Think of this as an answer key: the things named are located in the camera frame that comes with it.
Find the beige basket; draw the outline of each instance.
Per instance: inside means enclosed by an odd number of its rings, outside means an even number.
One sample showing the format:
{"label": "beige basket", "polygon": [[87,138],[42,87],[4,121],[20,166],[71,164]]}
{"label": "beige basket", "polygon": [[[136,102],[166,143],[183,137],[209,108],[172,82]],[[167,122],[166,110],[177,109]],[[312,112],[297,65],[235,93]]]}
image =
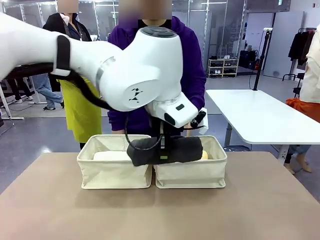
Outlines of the beige basket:
{"label": "beige basket", "polygon": [[209,160],[154,165],[160,189],[224,188],[227,155],[214,136],[200,136]]}
{"label": "beige basket", "polygon": [[[150,138],[147,135],[129,135],[130,141]],[[151,185],[152,167],[135,167],[129,160],[93,160],[95,153],[126,151],[125,135],[94,135],[77,156],[82,172],[83,189],[143,189]]]}

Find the brown table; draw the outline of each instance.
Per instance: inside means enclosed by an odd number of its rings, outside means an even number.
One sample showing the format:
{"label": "brown table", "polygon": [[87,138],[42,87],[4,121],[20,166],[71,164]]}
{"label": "brown table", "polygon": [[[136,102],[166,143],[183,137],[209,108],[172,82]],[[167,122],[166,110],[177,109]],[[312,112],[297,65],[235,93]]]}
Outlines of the brown table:
{"label": "brown table", "polygon": [[224,189],[83,190],[46,153],[0,195],[1,240],[319,240],[320,204],[270,154],[228,154]]}

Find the black pole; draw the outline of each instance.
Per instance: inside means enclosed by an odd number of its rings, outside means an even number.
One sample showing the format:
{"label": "black pole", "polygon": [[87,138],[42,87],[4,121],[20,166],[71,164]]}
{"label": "black pole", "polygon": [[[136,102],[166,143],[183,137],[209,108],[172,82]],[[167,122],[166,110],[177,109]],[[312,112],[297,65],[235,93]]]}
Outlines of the black pole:
{"label": "black pole", "polygon": [[259,68],[258,68],[258,72],[256,74],[253,91],[257,91],[258,82],[259,82],[259,78],[260,78],[260,74],[261,74],[261,69],[262,69],[262,65],[264,63],[264,59],[265,59],[265,54],[266,54],[266,49],[267,49],[269,36],[270,36],[270,31],[267,31],[266,34],[265,34],[265,38],[264,38],[262,54],[261,54],[261,57],[260,57]]}

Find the purple hoodie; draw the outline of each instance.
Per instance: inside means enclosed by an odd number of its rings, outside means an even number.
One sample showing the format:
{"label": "purple hoodie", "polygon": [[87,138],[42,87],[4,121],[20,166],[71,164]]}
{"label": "purple hoodie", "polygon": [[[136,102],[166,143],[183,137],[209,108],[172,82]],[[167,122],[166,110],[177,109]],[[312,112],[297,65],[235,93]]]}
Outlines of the purple hoodie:
{"label": "purple hoodie", "polygon": [[[193,30],[176,16],[172,17],[171,30],[181,39],[183,52],[183,75],[181,78],[182,92],[200,110],[205,106],[206,73],[202,65],[202,56],[197,36]],[[108,41],[124,50],[134,40],[136,28],[121,28],[116,26],[109,36]],[[109,111],[109,123],[113,131],[125,129],[126,112]],[[129,114],[127,131],[129,134],[151,133],[149,115],[144,107],[136,109]]]}

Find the orange cloth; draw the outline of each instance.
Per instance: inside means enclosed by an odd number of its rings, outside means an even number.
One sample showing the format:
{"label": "orange cloth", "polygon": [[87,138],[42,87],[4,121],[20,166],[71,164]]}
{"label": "orange cloth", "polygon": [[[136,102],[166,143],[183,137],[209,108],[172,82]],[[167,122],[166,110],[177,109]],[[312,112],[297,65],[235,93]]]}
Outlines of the orange cloth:
{"label": "orange cloth", "polygon": [[290,98],[285,103],[320,123],[320,103],[304,102],[299,98]]}

